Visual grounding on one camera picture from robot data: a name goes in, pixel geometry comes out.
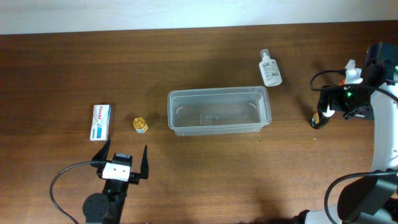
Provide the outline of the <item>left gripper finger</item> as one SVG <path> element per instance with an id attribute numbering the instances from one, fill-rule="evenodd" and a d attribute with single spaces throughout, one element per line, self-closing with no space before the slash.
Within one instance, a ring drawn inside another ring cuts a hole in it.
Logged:
<path id="1" fill-rule="evenodd" d="M 104 166 L 107 163 L 107 156 L 109 152 L 109 147 L 111 145 L 111 140 L 108 139 L 104 146 L 93 156 L 91 159 L 92 166 Z"/>
<path id="2" fill-rule="evenodd" d="M 147 145 L 144 147 L 142 160 L 141 160 L 141 167 L 140 167 L 140 178 L 141 179 L 148 179 L 149 178 L 149 162 L 147 158 Z"/>

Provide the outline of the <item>dark bottle white cap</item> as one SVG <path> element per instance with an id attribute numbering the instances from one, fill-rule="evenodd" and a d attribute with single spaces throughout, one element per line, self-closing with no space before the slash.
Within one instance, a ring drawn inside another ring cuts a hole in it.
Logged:
<path id="1" fill-rule="evenodd" d="M 321 129 L 329 122 L 329 119 L 334 115 L 335 110 L 326 111 L 318 110 L 311 118 L 311 127 L 313 129 Z"/>

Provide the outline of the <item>white spray bottle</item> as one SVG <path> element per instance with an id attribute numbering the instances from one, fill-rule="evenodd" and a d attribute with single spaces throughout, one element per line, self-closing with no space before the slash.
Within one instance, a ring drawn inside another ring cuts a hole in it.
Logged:
<path id="1" fill-rule="evenodd" d="M 282 83 L 282 77 L 278 68 L 278 64 L 274 59 L 271 59 L 269 51 L 263 49 L 260 52 L 261 61 L 259 69 L 265 86 L 272 87 Z"/>

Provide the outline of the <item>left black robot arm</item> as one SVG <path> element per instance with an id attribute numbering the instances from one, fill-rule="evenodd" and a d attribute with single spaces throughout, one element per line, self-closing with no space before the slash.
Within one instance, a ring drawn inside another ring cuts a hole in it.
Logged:
<path id="1" fill-rule="evenodd" d="M 97 168 L 97 176 L 105 183 L 102 192 L 91 194 L 83 203 L 86 223 L 119 223 L 128 187 L 149 178 L 147 147 L 143 151 L 140 172 L 137 173 L 131 170 L 132 156 L 128 154 L 115 153 L 111 160 L 107 159 L 110 144 L 111 141 L 107 140 L 91 160 L 92 166 Z"/>

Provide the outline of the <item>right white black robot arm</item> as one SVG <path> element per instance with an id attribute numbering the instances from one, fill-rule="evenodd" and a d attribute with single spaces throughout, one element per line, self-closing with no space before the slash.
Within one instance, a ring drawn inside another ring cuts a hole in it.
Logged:
<path id="1" fill-rule="evenodd" d="M 334 180 L 322 210 L 304 210 L 294 223 L 397 224 L 397 45 L 380 42 L 366 51 L 363 68 L 350 60 L 337 71 L 335 86 L 311 87 L 320 94 L 311 126 L 320 129 L 337 111 L 344 119 L 374 122 L 374 151 L 369 172 Z"/>

